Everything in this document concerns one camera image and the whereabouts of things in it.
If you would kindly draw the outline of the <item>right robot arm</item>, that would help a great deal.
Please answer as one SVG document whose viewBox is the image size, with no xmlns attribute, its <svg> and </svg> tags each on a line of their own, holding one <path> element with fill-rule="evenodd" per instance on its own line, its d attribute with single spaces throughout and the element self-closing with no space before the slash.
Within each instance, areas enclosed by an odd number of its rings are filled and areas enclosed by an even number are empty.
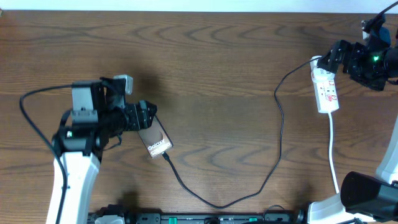
<svg viewBox="0 0 398 224">
<path fill-rule="evenodd" d="M 381 42 L 366 45 L 337 41 L 320 58 L 312 58 L 311 76 L 321 113 L 335 110 L 336 96 L 326 93 L 334 85 L 339 65 L 350 79 L 372 90 L 397 84 L 397 47 Z M 397 221 L 397 130 L 375 176 L 349 172 L 337 193 L 308 207 L 307 223 L 369 223 Z"/>
</svg>

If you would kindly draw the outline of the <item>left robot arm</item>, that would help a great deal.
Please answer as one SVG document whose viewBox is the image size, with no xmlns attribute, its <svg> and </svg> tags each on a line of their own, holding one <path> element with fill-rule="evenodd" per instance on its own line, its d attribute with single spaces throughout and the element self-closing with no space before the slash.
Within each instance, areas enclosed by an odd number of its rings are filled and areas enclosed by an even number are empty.
<svg viewBox="0 0 398 224">
<path fill-rule="evenodd" d="M 86 223 L 109 140 L 151 127 L 157 107 L 145 100 L 127 103 L 132 86 L 127 75 L 72 84 L 73 107 L 52 138 L 56 158 L 47 223 Z"/>
</svg>

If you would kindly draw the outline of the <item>white power strip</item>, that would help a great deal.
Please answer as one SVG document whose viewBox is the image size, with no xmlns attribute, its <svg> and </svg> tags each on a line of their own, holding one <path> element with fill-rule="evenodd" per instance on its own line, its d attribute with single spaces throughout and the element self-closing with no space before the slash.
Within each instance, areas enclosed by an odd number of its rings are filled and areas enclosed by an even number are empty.
<svg viewBox="0 0 398 224">
<path fill-rule="evenodd" d="M 328 114 L 339 109 L 334 80 L 314 83 L 315 99 L 319 113 Z"/>
</svg>

